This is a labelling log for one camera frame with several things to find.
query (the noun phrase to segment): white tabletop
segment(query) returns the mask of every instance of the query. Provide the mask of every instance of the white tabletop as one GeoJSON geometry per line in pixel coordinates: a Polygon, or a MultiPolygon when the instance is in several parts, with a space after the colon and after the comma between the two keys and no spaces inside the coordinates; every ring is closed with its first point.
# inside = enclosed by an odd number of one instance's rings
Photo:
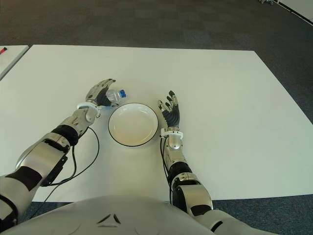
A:
{"type": "MultiPolygon", "coordinates": [[[[129,102],[153,108],[159,128],[165,121],[157,100],[177,94],[183,152],[213,199],[313,193],[313,125],[253,51],[33,46],[0,82],[0,174],[107,78],[129,102]]],[[[109,115],[92,126],[101,142],[95,165],[49,201],[111,194],[168,200],[159,137],[141,147],[119,145],[109,135],[109,115]]],[[[79,170],[96,147],[86,133],[76,147],[79,170]]],[[[59,180],[71,175],[68,156],[59,180]]],[[[34,200],[51,190],[40,188],[34,200]]]]}
{"type": "Polygon", "coordinates": [[[7,50],[0,55],[0,80],[28,50],[26,45],[0,46],[0,50],[4,47],[7,50]]]}

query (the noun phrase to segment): white plate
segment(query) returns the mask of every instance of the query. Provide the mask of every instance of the white plate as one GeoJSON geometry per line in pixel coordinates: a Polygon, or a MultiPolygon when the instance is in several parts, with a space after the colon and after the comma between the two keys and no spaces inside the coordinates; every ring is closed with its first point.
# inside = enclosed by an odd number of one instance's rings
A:
{"type": "Polygon", "coordinates": [[[157,115],[144,104],[125,104],[116,109],[109,119],[110,135],[126,146],[148,142],[156,134],[157,128],[157,115]]]}

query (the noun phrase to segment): black cable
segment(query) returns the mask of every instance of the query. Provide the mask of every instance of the black cable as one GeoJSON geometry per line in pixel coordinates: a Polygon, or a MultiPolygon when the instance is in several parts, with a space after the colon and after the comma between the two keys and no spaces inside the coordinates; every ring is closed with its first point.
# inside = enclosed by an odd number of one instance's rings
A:
{"type": "Polygon", "coordinates": [[[172,203],[172,190],[170,188],[170,204],[172,203]]]}
{"type": "Polygon", "coordinates": [[[97,142],[98,142],[98,151],[97,151],[97,154],[96,154],[96,156],[95,156],[95,158],[93,159],[93,161],[84,169],[84,170],[82,170],[81,172],[79,172],[77,175],[75,175],[75,176],[73,176],[72,178],[71,178],[71,180],[72,179],[74,179],[74,178],[76,178],[77,176],[79,176],[81,173],[83,173],[85,170],[87,170],[89,167],[91,167],[91,165],[96,161],[96,159],[97,159],[97,157],[98,157],[98,155],[99,155],[99,151],[100,151],[100,142],[99,142],[99,138],[98,138],[98,136],[97,136],[97,134],[95,133],[95,131],[92,129],[92,128],[90,128],[90,127],[88,127],[90,130],[92,130],[92,132],[94,133],[94,135],[96,136],[96,138],[97,138],[97,142]]]}
{"type": "Polygon", "coordinates": [[[41,209],[41,207],[43,207],[44,203],[48,200],[48,198],[51,196],[51,194],[58,188],[58,186],[55,187],[55,188],[51,191],[51,193],[48,195],[48,197],[41,203],[41,205],[39,206],[39,208],[35,211],[35,213],[32,214],[32,216],[31,216],[29,219],[32,219],[32,218],[35,216],[35,214],[37,214],[37,212],[41,209]]]}
{"type": "Polygon", "coordinates": [[[48,195],[48,197],[42,202],[42,204],[41,204],[41,205],[39,206],[39,208],[35,211],[35,213],[32,214],[32,216],[30,217],[30,219],[33,218],[33,217],[37,214],[37,212],[41,209],[41,207],[43,207],[44,203],[45,203],[45,202],[48,200],[48,198],[51,196],[51,194],[52,194],[59,186],[61,186],[62,184],[64,184],[64,183],[66,183],[66,182],[68,182],[68,181],[74,179],[75,177],[79,176],[81,173],[83,173],[85,170],[87,170],[87,169],[96,161],[96,159],[97,159],[97,157],[98,157],[98,155],[99,155],[99,151],[100,151],[100,142],[99,142],[99,138],[98,138],[96,132],[95,132],[92,128],[90,128],[90,127],[88,127],[88,128],[89,128],[90,130],[92,130],[92,132],[96,135],[97,142],[98,142],[98,151],[97,151],[97,154],[96,154],[95,158],[93,159],[93,161],[92,161],[84,170],[82,170],[81,172],[79,172],[77,175],[74,176],[74,174],[76,173],[76,159],[75,159],[75,153],[74,153],[75,148],[74,148],[74,146],[73,146],[73,148],[72,148],[72,153],[73,153],[73,161],[74,161],[74,173],[72,174],[71,177],[68,177],[68,180],[65,179],[65,180],[66,180],[65,182],[62,183],[62,181],[64,181],[64,180],[62,180],[61,182],[59,182],[60,184],[58,184],[57,187],[55,187],[55,188],[51,191],[51,193],[50,193],[50,194],[48,195]]]}
{"type": "Polygon", "coordinates": [[[168,138],[168,136],[165,138],[164,143],[163,143],[163,150],[162,150],[162,138],[160,140],[160,152],[161,152],[161,156],[162,156],[162,160],[163,160],[163,168],[164,168],[164,173],[165,173],[165,177],[166,177],[166,181],[168,183],[168,186],[170,187],[170,204],[172,203],[172,189],[171,189],[171,182],[168,182],[168,169],[166,167],[165,164],[165,160],[164,160],[164,150],[165,150],[165,144],[166,144],[166,139],[168,138]]]}
{"type": "Polygon", "coordinates": [[[50,184],[49,186],[62,185],[62,184],[66,183],[67,181],[69,181],[73,178],[73,176],[76,174],[76,170],[77,170],[77,164],[76,164],[76,158],[75,158],[75,146],[72,147],[72,156],[73,156],[73,163],[74,163],[74,171],[73,171],[72,175],[66,179],[61,180],[58,183],[50,184]]]}

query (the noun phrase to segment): red marker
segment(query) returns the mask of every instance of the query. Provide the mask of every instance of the red marker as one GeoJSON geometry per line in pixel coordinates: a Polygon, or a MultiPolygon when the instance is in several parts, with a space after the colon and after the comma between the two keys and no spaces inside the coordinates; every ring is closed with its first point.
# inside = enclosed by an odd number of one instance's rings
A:
{"type": "Polygon", "coordinates": [[[3,49],[1,49],[1,50],[0,50],[0,55],[1,55],[2,53],[4,53],[6,50],[8,50],[8,48],[6,48],[6,47],[4,47],[3,49]]]}

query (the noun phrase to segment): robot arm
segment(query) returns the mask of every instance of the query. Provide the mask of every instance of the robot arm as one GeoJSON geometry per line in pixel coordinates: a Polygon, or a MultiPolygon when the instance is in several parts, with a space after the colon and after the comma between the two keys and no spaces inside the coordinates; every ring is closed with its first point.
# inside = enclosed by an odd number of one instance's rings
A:
{"type": "Polygon", "coordinates": [[[161,138],[165,138],[162,157],[168,174],[167,181],[173,192],[170,198],[172,204],[217,235],[273,235],[213,209],[209,192],[191,171],[182,153],[183,133],[179,129],[178,100],[174,92],[170,91],[169,95],[167,99],[170,103],[165,103],[167,109],[160,100],[158,107],[168,125],[166,131],[161,130],[161,138]]]}
{"type": "Polygon", "coordinates": [[[70,147],[99,116],[99,106],[114,105],[106,97],[113,82],[108,79],[95,85],[72,116],[22,153],[13,173],[0,176],[0,232],[17,224],[40,186],[55,180],[70,147]]]}

